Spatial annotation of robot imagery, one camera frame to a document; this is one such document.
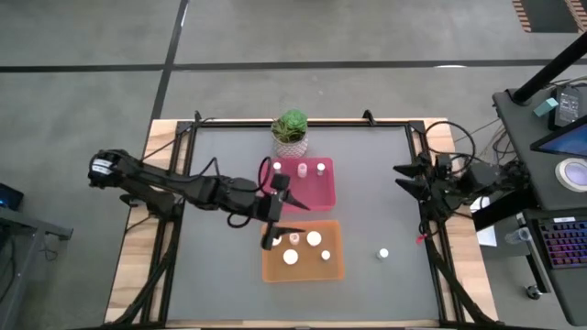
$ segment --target rgb keyboard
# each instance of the rgb keyboard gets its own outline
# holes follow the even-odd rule
[[[539,228],[553,269],[587,267],[587,222],[541,224]]]

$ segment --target green succulent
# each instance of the green succulent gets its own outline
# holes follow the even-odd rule
[[[292,109],[273,121],[271,132],[283,143],[293,143],[304,138],[308,128],[308,116],[299,109]]]

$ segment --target floor stripe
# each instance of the floor stripe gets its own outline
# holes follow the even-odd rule
[[[174,64],[175,72],[270,71],[270,70],[335,70],[335,69],[402,69],[435,68],[459,65],[469,68],[544,66],[552,59],[528,60],[371,60],[371,61],[298,61]],[[574,65],[585,65],[587,59]]]
[[[155,72],[163,64],[0,66],[0,73],[35,72]]]
[[[520,20],[522,24],[522,29],[525,32],[532,32],[532,27],[528,23],[528,17],[526,16],[526,11],[524,11],[524,7],[520,0],[512,0],[512,4],[514,4],[515,13],[517,14],[517,18]]]
[[[565,3],[567,3],[570,13],[575,18],[579,32],[583,32],[587,27],[587,14],[581,2],[579,0],[565,0]]]
[[[182,0],[180,7],[177,11],[177,17],[175,18],[175,24],[173,25],[172,40],[169,43],[167,50],[167,57],[165,58],[165,67],[161,74],[159,81],[159,87],[157,88],[157,94],[155,95],[155,102],[153,103],[153,110],[150,113],[150,120],[160,119],[161,112],[163,111],[163,104],[165,103],[165,95],[167,94],[167,87],[169,86],[169,80],[172,77],[173,62],[175,61],[175,55],[180,44],[180,36],[182,34],[183,20],[187,14],[187,7],[190,0]]]

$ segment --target monitor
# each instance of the monitor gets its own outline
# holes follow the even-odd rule
[[[587,158],[587,115],[532,143],[530,149]]]

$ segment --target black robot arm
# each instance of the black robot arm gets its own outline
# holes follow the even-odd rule
[[[270,169],[271,159],[263,160],[266,161]],[[205,170],[214,162],[216,159],[212,159]],[[260,220],[267,224],[261,239],[261,247],[267,250],[271,249],[274,238],[303,231],[275,225],[280,220],[283,203],[307,209],[292,197],[288,190],[290,178],[283,174],[273,175],[271,187],[275,192],[269,193],[261,189],[264,182],[258,185],[248,179],[219,175],[217,171],[216,175],[210,176],[203,173],[185,176],[145,164],[124,150],[103,150],[92,157],[88,179],[92,187],[118,187],[127,191],[133,198],[145,202],[150,213],[159,218],[179,216],[175,196],[179,195],[199,209],[220,209],[229,213],[228,224],[235,228],[245,226],[250,219]],[[230,222],[233,215],[246,217],[247,220],[233,225]]]

